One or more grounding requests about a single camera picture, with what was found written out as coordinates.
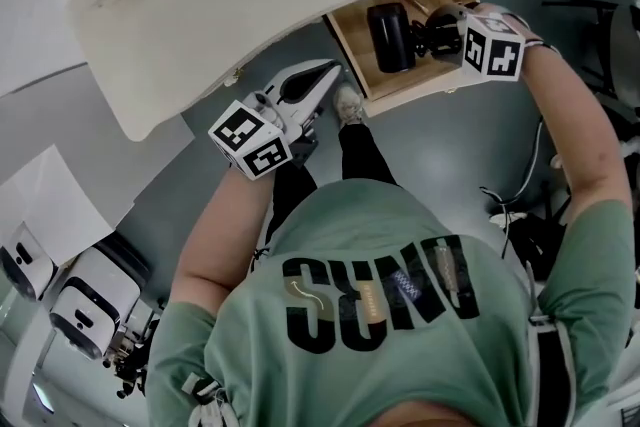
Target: wooden drawer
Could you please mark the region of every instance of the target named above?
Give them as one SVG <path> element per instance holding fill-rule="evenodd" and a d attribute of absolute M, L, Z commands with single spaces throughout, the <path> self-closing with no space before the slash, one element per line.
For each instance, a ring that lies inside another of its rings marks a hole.
<path fill-rule="evenodd" d="M 418 1 L 433 12 L 443 4 L 477 0 Z M 459 68 L 436 61 L 429 55 L 416 58 L 416 67 L 412 70 L 400 73 L 383 73 L 379 70 L 367 24 L 367 9 L 390 2 L 404 4 L 410 21 L 425 22 L 425 15 L 404 0 L 359 0 L 327 15 L 366 97 L 365 110 L 369 116 L 431 93 L 469 85 Z"/>

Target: black and white marker cube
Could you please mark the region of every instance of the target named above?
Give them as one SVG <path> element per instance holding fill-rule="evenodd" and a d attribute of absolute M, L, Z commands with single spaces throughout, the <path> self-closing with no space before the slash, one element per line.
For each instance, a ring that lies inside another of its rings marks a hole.
<path fill-rule="evenodd" d="M 251 180 L 293 158 L 282 130 L 237 100 L 209 129 L 209 137 Z"/>
<path fill-rule="evenodd" d="M 468 15 L 462 68 L 482 80 L 517 81 L 524 44 L 524 36 L 502 15 Z"/>

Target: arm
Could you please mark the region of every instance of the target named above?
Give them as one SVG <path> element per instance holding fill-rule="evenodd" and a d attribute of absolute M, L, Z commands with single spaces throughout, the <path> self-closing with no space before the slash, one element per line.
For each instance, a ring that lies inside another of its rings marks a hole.
<path fill-rule="evenodd" d="M 273 173 L 252 182 L 230 168 L 182 250 L 170 302 L 212 315 L 247 274 L 271 193 Z"/>
<path fill-rule="evenodd" d="M 480 12 L 490 10 L 491 5 L 479 6 Z M 514 18 L 509 23 L 525 38 L 538 38 Z M 560 55 L 540 46 L 526 51 L 522 77 L 562 159 L 571 188 L 570 223 L 602 200 L 619 200 L 631 209 L 618 138 L 582 79 Z"/>

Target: gray floor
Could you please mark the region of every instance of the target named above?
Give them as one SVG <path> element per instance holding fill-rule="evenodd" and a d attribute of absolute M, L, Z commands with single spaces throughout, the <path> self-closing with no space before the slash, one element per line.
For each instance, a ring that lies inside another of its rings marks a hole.
<path fill-rule="evenodd" d="M 519 12 L 572 64 L 582 63 L 588 50 L 584 31 L 592 20 L 588 11 L 542 8 L 541 0 L 484 1 Z M 285 66 L 319 57 L 342 59 L 324 25 L 312 24 L 258 56 L 237 86 L 217 91 L 184 113 L 196 141 L 143 192 L 118 228 L 153 268 L 147 299 L 168 295 L 182 245 L 227 168 L 207 129 L 233 98 L 262 88 Z M 499 248 L 502 234 L 487 222 L 493 205 L 478 187 L 485 185 L 505 196 L 518 187 L 538 116 L 524 85 L 489 83 L 417 100 L 376 116 L 369 126 L 398 183 L 451 230 L 478 236 Z M 324 184 L 340 178 L 338 127 L 327 112 L 316 128 L 320 147 L 308 167 L 318 184 Z M 526 203 L 537 201 L 542 180 L 557 182 L 546 165 L 552 154 L 545 133 Z"/>

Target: green t-shirt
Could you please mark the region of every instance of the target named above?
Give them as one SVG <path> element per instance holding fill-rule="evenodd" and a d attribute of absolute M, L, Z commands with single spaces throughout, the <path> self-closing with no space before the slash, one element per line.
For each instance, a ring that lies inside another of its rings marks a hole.
<path fill-rule="evenodd" d="M 626 207 L 592 206 L 567 231 L 539 297 L 569 331 L 578 414 L 607 390 L 634 297 Z M 450 234 L 403 189 L 346 180 L 309 197 L 214 319 L 170 304 L 151 352 L 153 427 L 185 426 L 191 373 L 223 384 L 240 425 L 355 427 L 422 400 L 479 426 L 529 407 L 522 283 L 483 242 Z"/>

